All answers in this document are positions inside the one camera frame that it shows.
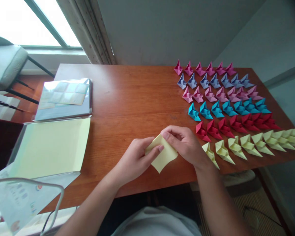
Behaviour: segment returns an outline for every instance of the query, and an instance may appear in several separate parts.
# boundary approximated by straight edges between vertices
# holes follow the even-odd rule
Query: hand
[[[147,155],[145,149],[151,144],[154,137],[134,139],[121,157],[112,172],[120,181],[120,187],[136,179],[151,165],[154,159],[164,149],[163,145],[154,147]]]
[[[179,154],[197,168],[212,163],[192,131],[186,127],[167,126],[161,131],[163,138]]]

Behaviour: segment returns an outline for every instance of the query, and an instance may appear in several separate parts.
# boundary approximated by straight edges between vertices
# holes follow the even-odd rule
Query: person
[[[168,126],[161,135],[195,169],[202,206],[212,235],[252,235],[227,193],[219,172],[189,128]],[[117,191],[139,177],[164,149],[145,149],[154,137],[134,139],[117,165],[99,182],[56,236],[94,236]],[[145,207],[125,220],[113,233],[121,235],[201,235],[196,223],[165,207]]]

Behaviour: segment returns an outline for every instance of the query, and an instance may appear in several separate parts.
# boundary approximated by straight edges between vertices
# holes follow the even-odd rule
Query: fingernail
[[[164,149],[164,146],[163,146],[163,145],[158,147],[158,150],[159,150],[160,152],[163,151],[163,149]]]
[[[161,132],[161,135],[163,136],[164,139],[168,139],[169,133],[166,131]]]

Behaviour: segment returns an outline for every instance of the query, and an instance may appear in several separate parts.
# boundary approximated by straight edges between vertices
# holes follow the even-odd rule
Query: window frame
[[[39,18],[39,20],[44,24],[44,26],[48,29],[48,31],[53,35],[53,37],[57,40],[57,42],[61,46],[35,46],[35,45],[22,45],[25,49],[46,49],[46,50],[59,50],[59,49],[65,49],[65,50],[83,50],[82,47],[71,47],[66,44],[66,42],[63,40],[63,38],[60,36],[60,34],[57,32],[57,30],[54,28],[54,26],[51,24],[51,22],[48,20],[48,18],[44,15],[42,10],[38,7],[36,2],[34,0],[24,0],[26,4],[30,7],[30,9],[35,13],[35,15]]]

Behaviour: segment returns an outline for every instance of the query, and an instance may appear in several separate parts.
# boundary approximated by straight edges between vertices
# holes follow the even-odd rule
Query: gray chair
[[[24,67],[27,60],[34,63],[44,72],[55,77],[49,70],[31,58],[27,51],[19,45],[14,45],[10,41],[0,37],[0,91],[6,91],[18,97],[24,98],[30,102],[38,104],[37,100],[34,100],[28,96],[25,96],[15,90],[13,90],[13,84],[18,82],[32,90],[24,82],[18,80],[19,74]]]

